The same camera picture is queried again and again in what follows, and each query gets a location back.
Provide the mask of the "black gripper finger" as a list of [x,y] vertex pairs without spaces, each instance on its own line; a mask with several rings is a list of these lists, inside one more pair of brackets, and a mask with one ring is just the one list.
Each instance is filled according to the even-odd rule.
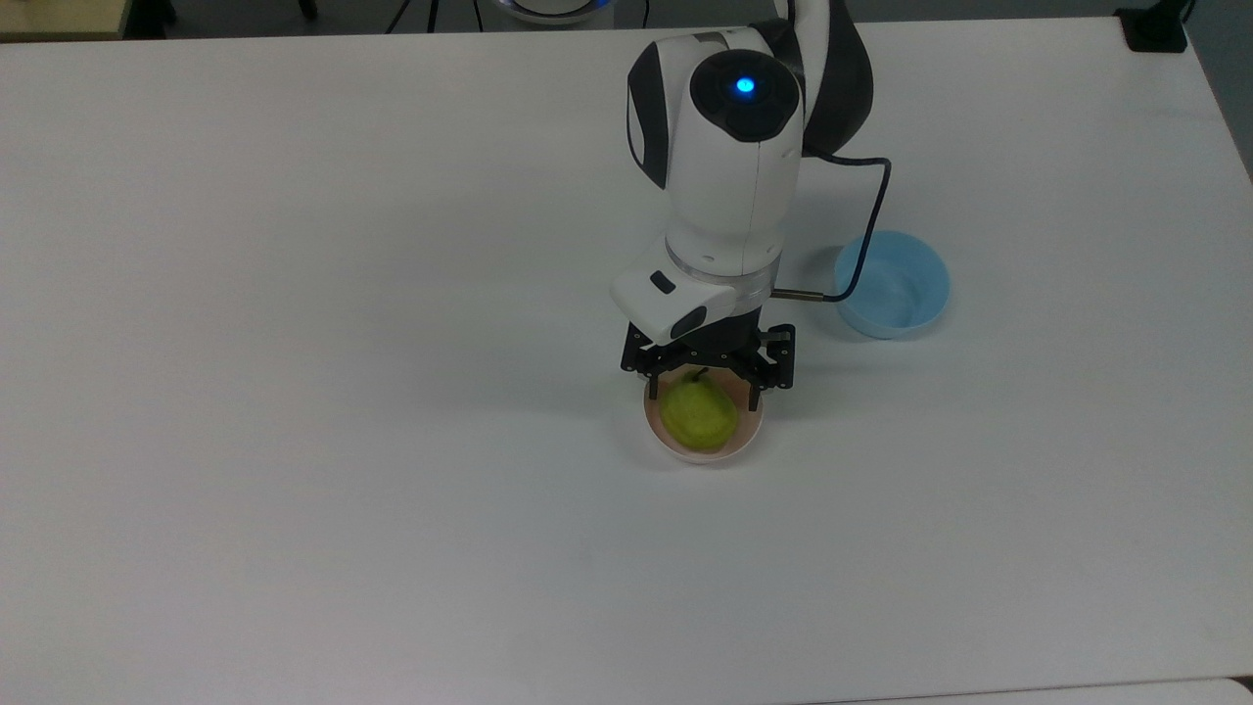
[[791,389],[794,384],[794,343],[796,327],[792,324],[771,326],[766,331],[756,331],[746,348],[749,374],[749,409],[758,411],[761,397],[766,389]]
[[626,326],[621,369],[642,374],[647,379],[647,398],[657,401],[662,394],[662,376],[672,369],[672,351],[667,344],[657,344],[639,327]]

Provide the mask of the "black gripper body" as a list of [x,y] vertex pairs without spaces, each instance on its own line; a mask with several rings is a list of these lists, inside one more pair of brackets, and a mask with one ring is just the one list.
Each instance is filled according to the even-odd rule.
[[736,374],[764,374],[768,362],[761,356],[761,311],[732,316],[715,324],[699,327],[683,338],[672,341],[658,352],[664,369],[679,364],[709,364],[734,369]]

